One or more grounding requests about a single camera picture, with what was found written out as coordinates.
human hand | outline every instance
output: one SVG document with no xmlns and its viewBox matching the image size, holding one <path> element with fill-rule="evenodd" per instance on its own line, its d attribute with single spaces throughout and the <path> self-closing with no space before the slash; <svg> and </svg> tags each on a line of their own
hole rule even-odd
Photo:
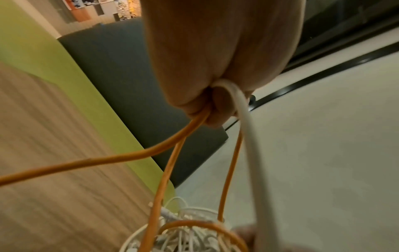
<svg viewBox="0 0 399 252">
<path fill-rule="evenodd" d="M 236 83 L 247 97 L 273 80 L 300 37 L 305 0 L 141 0 L 150 58 L 167 101 L 189 117 L 208 103 L 206 124 L 235 112 L 229 94 L 209 86 Z"/>
<path fill-rule="evenodd" d="M 233 231 L 240 236 L 245 243 L 247 244 L 250 252 L 258 252 L 263 251 L 260 249 L 255 249 L 255 239 L 256 239 L 256 226 L 255 225 L 247 225 L 241 226 L 233 229 Z M 284 245 L 282 248 L 282 252 L 315 252 L 307 247 L 302 247 L 298 245 Z"/>
</svg>

orange cord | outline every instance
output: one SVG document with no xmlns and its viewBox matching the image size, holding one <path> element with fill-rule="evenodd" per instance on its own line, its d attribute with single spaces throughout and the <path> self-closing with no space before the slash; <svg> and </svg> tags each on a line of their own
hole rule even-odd
<svg viewBox="0 0 399 252">
<path fill-rule="evenodd" d="M 205 122 L 205 120 L 208 118 L 210 112 L 211 112 L 211 106 L 209 105 L 209 106 L 205 107 L 195 119 L 193 119 L 186 127 L 181 129 L 178 133 L 174 134 L 173 136 L 169 137 L 165 141 L 163 141 L 155 146 L 152 146 L 150 148 L 136 151 L 136 152 L 120 154 L 120 155 L 113 155 L 113 156 L 99 157 L 99 158 L 89 158 L 89 159 L 83 159 L 83 160 L 73 161 L 73 162 L 64 163 L 64 164 L 45 166 L 45 167 L 40 167 L 37 169 L 22 171 L 22 172 L 16 173 L 16 174 L 0 176 L 0 187 L 8 185 L 8 184 L 17 183 L 17 182 L 20 182 L 23 180 L 33 179 L 33 178 L 37 178 L 40 176 L 50 175 L 50 174 L 54 174 L 54 173 L 58 173 L 58 172 L 62 172 L 62 171 L 70 171 L 70 170 L 74 170 L 74 169 L 102 165 L 102 164 L 113 164 L 113 163 L 143 159 L 146 157 L 151 157 L 156 154 L 159 154 L 175 145 L 175 148 L 172 152 L 172 155 L 169 158 L 169 161 L 166 165 L 165 171 L 164 171 L 161 181 L 159 183 L 157 192 L 155 194 L 153 207 L 151 209 L 150 217 L 148 220 L 148 226 L 147 226 L 145 234 L 143 236 L 141 246 L 138 250 L 139 252 L 149 252 L 153 247 L 154 237 L 156 236 L 156 233 L 157 233 L 158 219 L 160 216 L 162 200 L 163 200 L 163 197 L 164 197 L 164 194 L 166 191 L 166 187 L 167 187 L 167 183 L 169 181 L 170 175 L 173 171 L 173 167 L 176 163 L 177 157 L 179 156 L 179 153 L 183 147 L 186 137 L 191 135 L 202 123 Z M 222 197 L 220 200 L 219 214 L 218 214 L 219 221 L 223 220 L 223 212 L 224 212 L 224 205 L 226 202 L 226 196 L 227 196 L 227 192 L 228 192 L 228 189 L 229 189 L 232 177 L 233 177 L 234 168 L 237 163 L 241 143 L 242 143 L 242 134 L 240 131 L 238 139 L 237 139 L 236 147 L 234 149 L 234 154 L 233 154 L 232 162 L 230 164 L 229 172 L 226 177 L 226 182 L 224 184 Z M 182 226 L 188 226 L 188 227 L 197 226 L 200 228 L 208 228 L 208 229 L 214 230 L 214 231 L 230 238 L 231 242 L 236 244 L 237 247 L 241 250 L 241 252 L 249 251 L 246 243 L 244 242 L 244 240 L 242 238 L 240 238 L 233 232 L 225 230 L 222 226 L 220 226 L 216 223 L 208 223 L 208 222 L 202 222 L 202 221 L 198 221 L 198 220 L 180 220 L 180 221 L 174 221 L 174 222 L 167 223 L 167 224 L 163 225 L 160 228 L 159 232 L 162 233 L 163 231 L 165 231 L 167 229 L 177 228 L 177 227 L 182 227 Z"/>
<path fill-rule="evenodd" d="M 248 252 L 248 247 L 245 243 L 245 241 L 236 235 L 234 232 L 230 232 L 225 230 L 221 225 L 217 223 L 212 223 L 212 222 L 204 222 L 204 221 L 198 221 L 198 220 L 176 220 L 173 222 L 166 223 L 163 225 L 159 231 L 158 234 L 162 234 L 165 230 L 172 229 L 172 228 L 178 228 L 178 227 L 200 227 L 200 228 L 207 228 L 210 230 L 214 230 L 218 232 L 219 234 L 225 235 L 228 237 L 231 242 L 242 251 L 242 252 Z"/>
<path fill-rule="evenodd" d="M 234 168 L 236 168 L 238 155 L 240 153 L 241 143 L 242 143 L 242 133 L 240 131 L 240 133 L 238 134 L 236 147 L 234 149 L 233 158 L 230 163 L 229 172 L 227 173 L 226 181 L 224 182 L 222 196 L 220 197 L 219 211 L 217 214 L 217 220 L 220 222 L 223 222 L 224 205 L 226 204 L 227 192 L 229 191 L 230 183 L 233 178 Z"/>
</svg>

light brown wood panel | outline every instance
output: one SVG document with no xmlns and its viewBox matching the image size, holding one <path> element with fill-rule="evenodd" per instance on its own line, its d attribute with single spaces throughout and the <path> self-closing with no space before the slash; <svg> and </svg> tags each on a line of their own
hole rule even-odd
<svg viewBox="0 0 399 252">
<path fill-rule="evenodd" d="M 0 63 L 0 175 L 108 154 L 55 85 Z M 147 222 L 151 200 L 124 164 L 1 187 L 0 251 L 118 251 Z"/>
</svg>

dark gray cushion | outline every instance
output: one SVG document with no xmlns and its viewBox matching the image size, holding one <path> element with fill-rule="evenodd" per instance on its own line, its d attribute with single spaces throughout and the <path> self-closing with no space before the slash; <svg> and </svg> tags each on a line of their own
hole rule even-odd
<svg viewBox="0 0 399 252">
<path fill-rule="evenodd" d="M 144 148 L 165 140 L 189 122 L 161 93 L 140 19 L 96 26 L 59 41 Z M 200 127 L 187 139 L 170 178 L 172 183 L 181 184 L 226 140 L 222 128 Z M 162 170 L 171 152 L 153 157 Z"/>
</svg>

